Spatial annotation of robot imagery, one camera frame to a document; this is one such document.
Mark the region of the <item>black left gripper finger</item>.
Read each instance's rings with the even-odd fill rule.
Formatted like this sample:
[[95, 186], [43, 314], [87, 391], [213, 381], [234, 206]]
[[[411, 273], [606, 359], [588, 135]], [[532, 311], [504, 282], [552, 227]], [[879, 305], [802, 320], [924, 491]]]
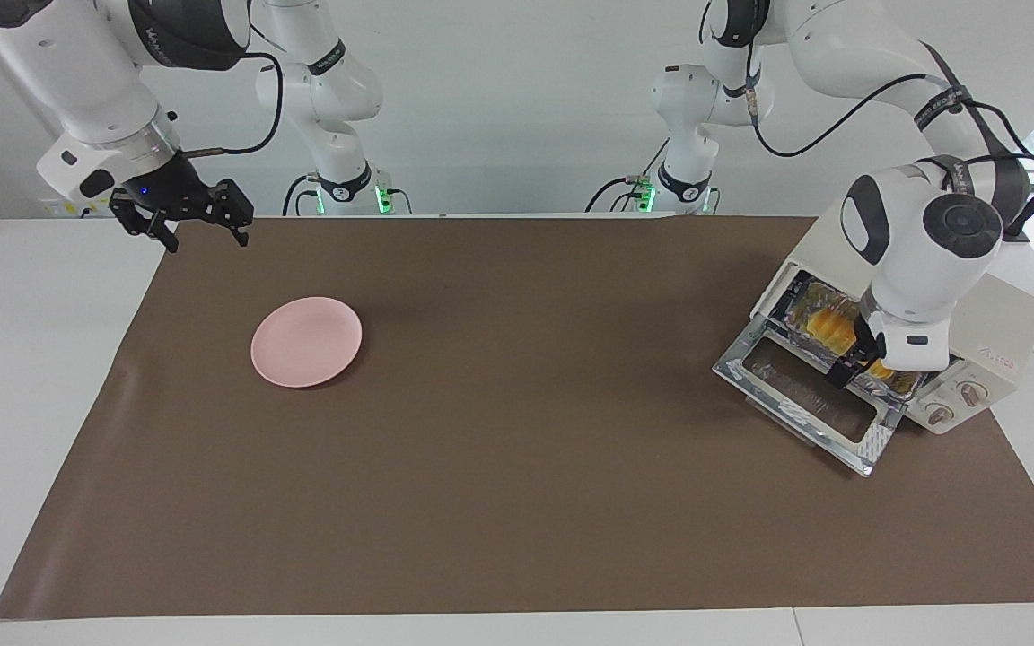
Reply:
[[866, 361], [856, 353], [838, 356], [826, 372], [826, 381], [833, 388], [844, 389], [866, 371]]

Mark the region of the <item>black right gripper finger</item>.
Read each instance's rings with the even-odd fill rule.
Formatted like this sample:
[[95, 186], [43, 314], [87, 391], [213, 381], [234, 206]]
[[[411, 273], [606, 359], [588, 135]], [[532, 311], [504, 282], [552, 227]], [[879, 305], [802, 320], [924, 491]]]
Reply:
[[234, 180], [223, 179], [210, 188], [210, 223], [229, 230], [241, 247], [248, 246], [246, 229], [253, 224], [254, 213], [254, 205]]
[[169, 209], [154, 208], [148, 214], [141, 213], [130, 193], [111, 193], [110, 210], [130, 236], [145, 236], [160, 242], [168, 253], [177, 252], [178, 238], [168, 226]]

